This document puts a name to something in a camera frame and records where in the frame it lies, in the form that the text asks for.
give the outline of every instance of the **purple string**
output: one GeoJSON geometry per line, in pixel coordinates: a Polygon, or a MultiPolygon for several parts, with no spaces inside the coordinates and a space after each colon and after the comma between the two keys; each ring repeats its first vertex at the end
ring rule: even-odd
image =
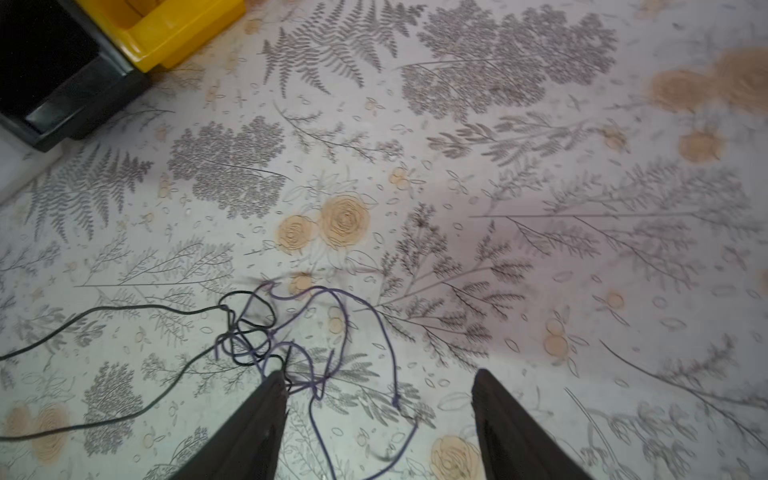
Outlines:
{"type": "MultiPolygon", "coordinates": [[[[304,290],[301,293],[298,293],[296,295],[292,296],[278,296],[275,295],[272,291],[272,289],[276,286],[276,283],[272,280],[267,280],[266,282],[261,283],[249,296],[248,301],[246,302],[245,307],[243,308],[243,311],[240,313],[239,316],[236,317],[236,313],[232,310],[228,310],[229,313],[229,324],[228,325],[228,332],[217,339],[217,347],[214,350],[214,354],[216,358],[218,359],[218,346],[221,344],[221,349],[224,353],[226,353],[228,356],[231,356],[233,361],[237,363],[238,365],[243,365],[238,358],[242,356],[250,356],[253,359],[253,364],[256,366],[256,368],[259,370],[259,373],[262,376],[262,379],[266,378],[266,365],[269,362],[269,359],[273,356],[281,358],[283,360],[283,369],[287,367],[287,358],[279,357],[278,355],[274,354],[278,349],[282,349],[285,347],[289,348],[289,352],[293,349],[296,349],[297,352],[299,352],[301,355],[303,355],[306,358],[307,366],[309,368],[308,376],[309,380],[306,382],[291,382],[291,387],[289,387],[289,395],[295,395],[299,392],[302,392],[306,389],[312,390],[312,397],[310,398],[309,403],[309,416],[310,416],[310,423],[312,425],[312,429],[315,432],[315,435],[317,437],[318,443],[320,444],[320,448],[323,450],[323,455],[326,458],[326,462],[328,463],[328,467],[330,469],[331,477],[333,480],[336,480],[336,470],[333,467],[333,463],[331,462],[330,455],[328,453],[328,449],[326,447],[325,442],[323,441],[323,435],[320,433],[319,428],[317,427],[317,424],[315,422],[314,414],[313,414],[313,404],[316,400],[321,401],[325,395],[326,391],[326,384],[329,379],[333,378],[335,374],[337,374],[342,367],[343,361],[344,361],[344,350],[346,348],[346,344],[348,343],[349,338],[349,313],[347,312],[347,309],[345,308],[343,302],[341,299],[337,296],[344,295],[347,296],[353,300],[355,300],[358,303],[361,303],[365,308],[368,310],[371,310],[373,314],[376,316],[376,320],[379,322],[379,328],[382,331],[382,334],[384,335],[384,340],[386,341],[387,347],[389,348],[389,353],[392,357],[392,377],[393,377],[393,393],[392,396],[392,406],[395,407],[398,411],[400,411],[400,394],[399,394],[399,383],[397,380],[397,359],[395,356],[395,350],[392,347],[392,343],[389,341],[389,335],[386,332],[386,328],[384,327],[384,322],[381,319],[381,316],[379,315],[379,312],[376,311],[376,308],[368,303],[367,301],[363,300],[362,298],[353,295],[345,290],[337,289],[337,288],[329,288],[326,286],[320,286],[315,285],[310,287],[307,290],[304,290]],[[279,301],[289,301],[289,300],[296,300],[299,297],[307,294],[309,291],[312,290],[318,290],[317,293],[314,293],[299,309],[297,312],[295,312],[285,323],[279,326],[275,326],[276,324],[276,318],[273,319],[272,325],[270,326],[256,326],[255,324],[245,320],[243,317],[245,316],[246,311],[250,308],[250,304],[253,301],[254,298],[259,298],[258,293],[261,289],[266,287],[266,293],[269,295],[270,298],[273,300],[279,300],[279,301]],[[296,319],[298,319],[304,311],[306,311],[312,302],[320,295],[323,295],[324,293],[329,293],[333,299],[336,301],[336,304],[341,309],[342,315],[344,317],[344,338],[341,344],[341,347],[339,348],[339,360],[336,362],[336,365],[333,368],[330,368],[331,364],[333,363],[333,357],[336,354],[335,349],[331,349],[328,355],[328,360],[326,361],[325,371],[322,376],[317,377],[315,374],[315,366],[312,361],[312,357],[310,356],[309,352],[306,351],[305,348],[303,348],[298,343],[295,343],[292,340],[284,340],[277,342],[275,339],[275,335],[288,325],[290,325],[292,322],[294,322],[296,319]],[[250,332],[261,332],[266,335],[266,339],[256,347],[253,347],[250,345],[250,342],[245,338],[245,332],[240,328],[240,322],[245,321],[249,323],[249,325],[253,326],[253,329],[249,331],[250,332]],[[224,341],[226,339],[236,340],[238,344],[240,344],[243,347],[243,352],[237,353],[234,351],[233,344],[230,351],[227,351],[227,348],[224,346],[224,341]],[[266,347],[265,353],[259,353],[259,351],[266,347]]],[[[384,475],[388,470],[390,470],[395,464],[401,459],[403,454],[405,453],[406,449],[408,448],[408,445],[410,444],[411,440],[413,439],[413,436],[416,433],[416,429],[419,427],[419,421],[418,419],[414,420],[413,422],[413,429],[411,430],[410,434],[408,435],[408,438],[406,439],[405,443],[403,444],[402,448],[399,450],[397,455],[392,459],[392,461],[382,470],[377,472],[374,475],[371,475],[367,478],[364,478],[363,480],[373,480],[374,478],[378,478],[381,475],[384,475]]]]}

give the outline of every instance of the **black plastic bin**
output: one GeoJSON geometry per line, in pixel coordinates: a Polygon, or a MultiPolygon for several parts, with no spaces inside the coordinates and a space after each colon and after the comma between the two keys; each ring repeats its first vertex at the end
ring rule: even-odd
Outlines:
{"type": "Polygon", "coordinates": [[[149,86],[74,0],[0,0],[0,124],[40,151],[149,86]]]}

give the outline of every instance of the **yellow plastic bin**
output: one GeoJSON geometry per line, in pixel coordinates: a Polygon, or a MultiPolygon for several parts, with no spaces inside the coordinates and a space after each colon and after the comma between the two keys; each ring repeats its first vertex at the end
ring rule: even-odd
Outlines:
{"type": "Polygon", "coordinates": [[[141,71],[171,68],[245,13],[243,0],[77,0],[141,71]]]}

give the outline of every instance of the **patterned fabric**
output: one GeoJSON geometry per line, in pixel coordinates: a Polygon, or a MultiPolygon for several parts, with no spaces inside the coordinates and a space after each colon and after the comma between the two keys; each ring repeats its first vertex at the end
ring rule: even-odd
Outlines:
{"type": "MultiPolygon", "coordinates": [[[[595,478],[768,478],[765,25],[760,0],[253,3],[2,206],[0,351],[97,305],[335,286],[382,315],[419,420],[385,479],[483,478],[478,367],[595,478]]],[[[331,300],[284,332],[316,365],[331,300]]],[[[345,308],[316,418],[360,480],[411,420],[376,319],[345,308]]],[[[0,364],[2,431],[133,412],[225,328],[84,318],[0,364]]],[[[259,381],[205,357],[138,419],[1,444],[0,479],[166,478],[259,381]]],[[[331,478],[308,401],[280,480],[331,478]]]]}

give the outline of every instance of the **tangled cord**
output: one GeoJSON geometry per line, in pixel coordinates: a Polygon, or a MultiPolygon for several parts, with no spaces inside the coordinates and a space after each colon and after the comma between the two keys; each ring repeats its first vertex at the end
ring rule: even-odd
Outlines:
{"type": "Polygon", "coordinates": [[[400,412],[400,415],[402,415],[404,418],[408,419],[410,422],[413,423],[413,428],[410,434],[408,435],[408,437],[406,438],[405,443],[403,444],[399,452],[394,457],[392,457],[390,463],[384,469],[380,470],[374,475],[366,477],[363,480],[373,480],[374,478],[380,477],[381,475],[385,474],[388,470],[390,470],[405,453],[406,449],[408,448],[408,445],[413,439],[414,434],[416,433],[416,429],[419,427],[419,420],[418,418],[413,418],[411,416],[406,415],[401,410],[401,405],[400,405],[401,397],[399,393],[399,384],[397,380],[397,359],[395,356],[395,351],[392,348],[392,343],[389,341],[389,335],[387,335],[386,328],[384,327],[384,322],[382,321],[381,316],[379,315],[379,312],[377,312],[376,309],[370,303],[366,302],[362,298],[355,296],[345,290],[341,290],[337,288],[329,288],[326,286],[312,286],[308,290],[304,290],[302,293],[298,293],[293,296],[278,296],[272,291],[276,285],[277,284],[274,281],[267,280],[266,282],[261,283],[254,291],[235,290],[233,292],[224,294],[221,298],[219,298],[217,305],[215,306],[209,306],[203,309],[193,310],[190,312],[185,312],[183,310],[178,310],[169,306],[159,305],[159,304],[145,304],[145,305],[136,305],[136,306],[95,306],[94,308],[86,310],[85,312],[80,313],[79,315],[65,322],[64,324],[59,326],[57,329],[53,330],[51,333],[49,333],[47,336],[43,337],[42,339],[38,340],[37,342],[32,343],[31,345],[28,345],[19,350],[15,350],[13,352],[0,356],[0,362],[2,362],[8,359],[11,359],[15,356],[21,355],[22,353],[26,353],[30,350],[33,350],[39,347],[40,345],[43,345],[50,339],[54,338],[55,336],[63,332],[72,324],[80,321],[81,319],[95,312],[159,309],[159,310],[166,310],[172,313],[177,313],[179,315],[197,315],[200,313],[210,312],[211,310],[223,310],[224,312],[227,313],[227,331],[217,336],[212,346],[198,353],[195,357],[193,357],[187,363],[185,363],[184,366],[181,368],[181,371],[176,375],[176,377],[173,379],[170,385],[159,396],[157,396],[156,399],[149,402],[147,406],[145,406],[144,408],[137,410],[136,412],[130,413],[128,415],[124,415],[122,417],[117,417],[109,420],[101,420],[100,422],[70,425],[67,427],[61,427],[59,429],[51,429],[51,430],[45,430],[43,432],[32,433],[30,435],[21,435],[21,436],[14,436],[14,437],[0,436],[0,442],[23,442],[26,440],[39,439],[47,435],[54,435],[57,433],[64,433],[64,432],[73,432],[77,430],[94,429],[94,428],[102,427],[105,425],[110,425],[113,423],[119,423],[119,422],[124,422],[126,420],[135,419],[138,416],[143,415],[144,413],[150,411],[166,395],[168,395],[168,393],[170,393],[170,391],[174,389],[176,384],[178,384],[179,381],[181,381],[181,377],[184,375],[184,373],[197,360],[203,358],[210,352],[214,352],[214,356],[216,360],[218,360],[219,348],[224,354],[229,356],[232,359],[232,361],[238,366],[256,367],[259,373],[261,374],[262,380],[266,378],[266,365],[270,359],[272,358],[279,359],[281,362],[280,368],[283,370],[283,372],[285,372],[288,366],[291,353],[293,352],[293,350],[296,350],[306,359],[306,363],[309,368],[309,372],[307,373],[307,375],[309,376],[310,379],[306,381],[299,381],[297,379],[291,379],[288,375],[285,375],[288,395],[289,396],[295,395],[307,389],[310,389],[312,391],[312,397],[310,398],[310,402],[308,406],[310,423],[315,432],[320,448],[323,450],[323,455],[325,456],[326,462],[328,463],[331,477],[333,478],[333,480],[336,480],[336,470],[334,469],[333,463],[331,462],[328,449],[326,447],[325,442],[323,441],[323,436],[320,433],[320,430],[318,429],[317,424],[315,422],[315,418],[313,414],[313,405],[315,401],[323,400],[323,397],[325,396],[325,391],[326,391],[326,383],[328,382],[329,379],[333,378],[333,376],[337,374],[338,371],[341,370],[341,367],[344,363],[344,352],[349,340],[350,321],[349,321],[349,313],[347,312],[347,309],[345,308],[344,303],[339,298],[339,296],[346,296],[351,300],[355,300],[356,302],[361,303],[365,308],[372,311],[373,314],[376,316],[376,320],[379,323],[379,328],[381,329],[382,334],[384,335],[384,340],[386,341],[386,345],[389,348],[389,352],[392,357],[392,379],[393,379],[392,406],[400,412]],[[301,296],[305,296],[306,294],[309,294],[309,293],[312,293],[312,296],[285,323],[281,325],[277,325],[277,315],[275,314],[275,310],[272,307],[272,304],[258,295],[258,293],[261,290],[264,290],[264,292],[269,298],[277,301],[296,300],[301,296]],[[344,337],[341,343],[341,347],[339,348],[339,355],[338,355],[338,360],[336,361],[336,364],[333,367],[331,366],[333,362],[333,358],[336,355],[336,349],[331,349],[328,355],[328,360],[326,361],[325,369],[323,370],[323,374],[321,376],[316,376],[315,366],[309,352],[307,352],[307,350],[304,347],[302,347],[298,343],[295,343],[292,340],[281,340],[281,341],[277,340],[276,334],[280,330],[286,328],[288,325],[294,322],[297,318],[299,318],[310,307],[312,302],[318,296],[326,293],[333,297],[333,299],[336,301],[337,306],[342,312],[342,315],[344,317],[344,337]],[[243,294],[249,295],[249,298],[246,302],[245,307],[240,312],[240,315],[237,315],[237,312],[232,310],[226,303],[224,303],[224,300],[231,296],[243,295],[243,294]],[[254,299],[261,302],[270,311],[270,322],[268,324],[260,325],[258,323],[251,322],[250,320],[245,318],[246,312],[250,308],[250,305],[254,299]],[[263,341],[257,346],[253,346],[250,339],[247,337],[247,335],[253,334],[253,333],[260,333],[264,335],[263,341]],[[287,350],[285,356],[279,355],[278,351],[284,350],[284,349],[287,350]]]}

